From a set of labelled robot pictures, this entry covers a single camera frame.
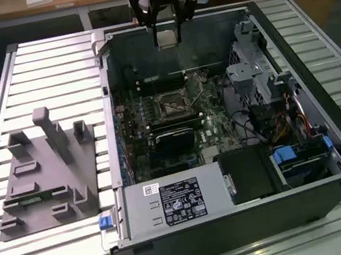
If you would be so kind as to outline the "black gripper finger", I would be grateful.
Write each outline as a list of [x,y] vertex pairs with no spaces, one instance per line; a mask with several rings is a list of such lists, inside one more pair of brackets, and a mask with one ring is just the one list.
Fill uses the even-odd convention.
[[154,45],[158,47],[156,27],[157,14],[153,7],[153,0],[128,0],[128,2],[137,18],[138,24],[141,27],[147,27],[152,30]]
[[177,43],[182,41],[182,24],[193,18],[197,1],[194,0],[174,0],[173,9],[176,20]]

